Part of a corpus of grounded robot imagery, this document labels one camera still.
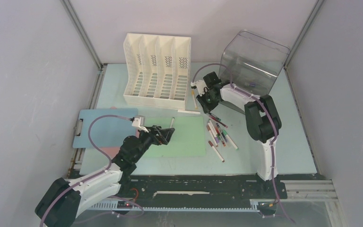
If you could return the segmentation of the transparent grey drawer box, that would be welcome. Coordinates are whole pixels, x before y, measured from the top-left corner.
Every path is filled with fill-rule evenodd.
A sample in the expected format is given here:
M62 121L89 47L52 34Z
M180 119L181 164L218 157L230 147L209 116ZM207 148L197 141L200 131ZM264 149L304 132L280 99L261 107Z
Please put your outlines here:
M288 47L242 30L224 49L218 74L249 93L268 95L289 54Z

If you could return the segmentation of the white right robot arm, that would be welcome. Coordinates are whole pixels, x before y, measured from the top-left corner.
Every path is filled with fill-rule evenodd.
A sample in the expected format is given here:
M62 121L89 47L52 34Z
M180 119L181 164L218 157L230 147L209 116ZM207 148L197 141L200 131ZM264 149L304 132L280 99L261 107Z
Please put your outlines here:
M256 96L230 81L222 81L215 72L193 80L190 86L197 90L196 99L206 114L221 102L229 102L244 112L248 134L263 146L257 169L262 181L256 184L256 192L263 198L272 195L275 186L270 180L277 176L275 145L282 126L273 98Z

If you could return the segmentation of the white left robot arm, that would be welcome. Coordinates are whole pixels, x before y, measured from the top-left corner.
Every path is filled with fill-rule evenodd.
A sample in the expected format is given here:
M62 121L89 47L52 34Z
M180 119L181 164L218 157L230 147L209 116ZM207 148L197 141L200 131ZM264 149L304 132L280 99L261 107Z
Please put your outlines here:
M127 196L136 163L152 145L168 145L174 132L174 128L153 125L139 136L126 137L109 165L77 179L56 179L35 208L40 226L70 227L81 213L103 199Z

